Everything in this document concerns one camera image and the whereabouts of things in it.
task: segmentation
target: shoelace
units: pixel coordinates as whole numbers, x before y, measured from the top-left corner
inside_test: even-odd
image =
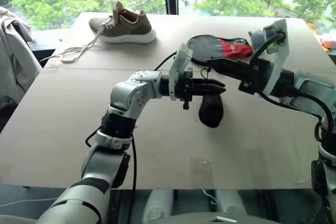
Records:
[[[44,61],[44,60],[48,60],[50,58],[53,58],[53,57],[59,57],[60,58],[60,61],[64,62],[64,63],[72,63],[72,62],[75,62],[76,60],[79,59],[79,57],[81,57],[84,52],[93,47],[94,44],[97,42],[99,36],[103,33],[103,31],[105,30],[105,28],[109,29],[110,27],[113,27],[115,26],[114,24],[114,20],[112,18],[112,16],[110,16],[107,20],[105,20],[103,23],[100,24],[100,26],[98,27],[98,30],[97,30],[97,33],[94,37],[94,39],[92,41],[90,41],[89,43],[87,43],[85,46],[81,46],[81,47],[70,47],[70,48],[67,48],[65,49],[63,52],[57,54],[57,55],[51,55],[51,56],[48,56],[42,60],[40,60],[40,62]],[[72,59],[64,59],[64,57],[66,55],[69,55],[69,54],[74,54],[76,52],[80,52],[79,55],[75,56],[74,58]]]

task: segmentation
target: white cable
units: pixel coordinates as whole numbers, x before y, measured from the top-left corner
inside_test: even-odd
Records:
[[[106,21],[104,21],[103,23],[100,24],[100,26],[98,27],[98,30],[97,30],[97,33],[94,37],[94,39],[92,41],[90,41],[89,43],[87,43],[85,46],[81,46],[81,47],[70,47],[70,48],[67,48],[65,49],[63,52],[57,54],[57,55],[51,55],[51,56],[48,56],[42,60],[40,60],[40,62],[44,61],[44,60],[47,60],[47,59],[50,59],[50,58],[53,58],[53,57],[59,57],[60,60],[64,63],[72,63],[72,62],[75,62],[76,60],[79,59],[79,57],[81,57],[83,55],[83,53],[91,48],[92,46],[94,46],[94,44],[97,42],[99,36],[103,33],[103,31],[105,30],[105,27],[106,27],[106,24],[108,22],[110,22],[110,20],[112,19],[112,17],[108,18]],[[64,56],[68,55],[68,54],[73,54],[75,52],[79,52],[79,55],[72,58],[72,59],[64,59]]]
[[[217,205],[219,211],[220,211],[220,212],[223,212],[223,210],[222,210],[222,206],[220,205],[220,203],[218,202],[218,200],[217,200],[214,196],[212,196],[211,194],[208,194],[204,189],[203,189],[202,191],[203,191],[203,193],[204,193],[206,196],[208,196],[209,198],[211,198],[211,199],[216,203],[216,205]]]
[[[58,199],[58,197],[56,198],[51,198],[51,199],[25,199],[25,200],[19,200],[19,201],[15,201],[12,203],[8,203],[8,204],[4,204],[4,205],[0,205],[0,207],[6,207],[6,206],[10,206],[10,205],[14,205],[17,203],[21,203],[21,202],[30,202],[30,201],[48,201],[48,200],[55,200]]]

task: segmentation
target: white shoe sole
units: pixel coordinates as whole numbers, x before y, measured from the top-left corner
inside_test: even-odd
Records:
[[[99,39],[108,43],[141,43],[141,44],[148,44],[152,42],[156,37],[156,31],[152,29],[147,34],[141,35],[121,35],[118,37],[107,37],[100,35]]]

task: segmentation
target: sneaker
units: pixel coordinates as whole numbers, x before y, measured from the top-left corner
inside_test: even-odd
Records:
[[[154,40],[156,32],[152,29],[144,11],[140,14],[126,10],[117,1],[113,7],[113,16],[106,18],[93,18],[89,25],[96,35],[99,27],[105,22],[105,29],[99,39],[109,43],[150,43]]]

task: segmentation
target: floor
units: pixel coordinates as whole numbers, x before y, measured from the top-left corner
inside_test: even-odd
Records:
[[[16,108],[15,103],[0,112],[0,132]],[[21,202],[15,205],[2,207],[10,202],[26,199],[47,199],[58,197],[62,188],[24,188],[13,185],[0,185],[0,215],[14,215],[31,219],[38,219],[53,202]],[[266,205],[260,190],[242,190],[239,192],[249,215],[271,218],[270,210]],[[275,199],[275,215],[283,224],[324,224],[321,216],[321,201],[312,190],[273,190]],[[143,208],[150,194],[150,190],[137,190],[134,203],[132,224],[140,223]],[[119,223],[126,223],[129,205],[129,191],[123,191]],[[209,211],[208,198],[201,190],[179,190],[174,204],[173,214],[187,212]]]

